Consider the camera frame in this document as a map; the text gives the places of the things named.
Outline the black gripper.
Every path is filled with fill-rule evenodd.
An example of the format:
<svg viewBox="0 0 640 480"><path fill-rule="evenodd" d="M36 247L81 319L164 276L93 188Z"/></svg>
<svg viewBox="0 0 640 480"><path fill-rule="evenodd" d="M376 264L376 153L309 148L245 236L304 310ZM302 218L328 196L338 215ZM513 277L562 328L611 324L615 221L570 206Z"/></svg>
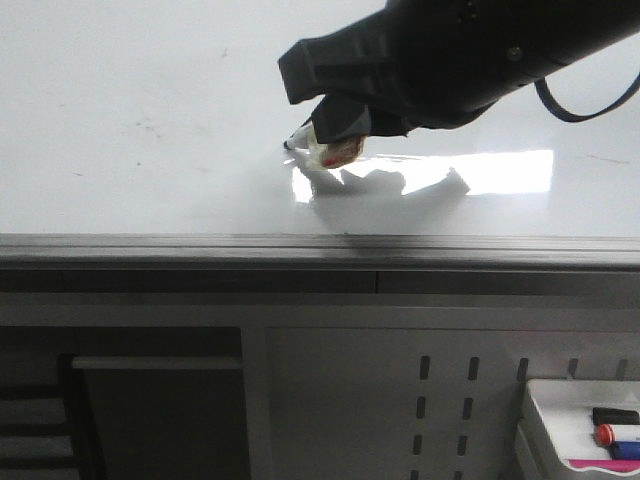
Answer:
<svg viewBox="0 0 640 480"><path fill-rule="evenodd" d="M291 103L319 99L311 122L332 144L464 126L638 30L635 1L391 1L278 66Z"/></svg>

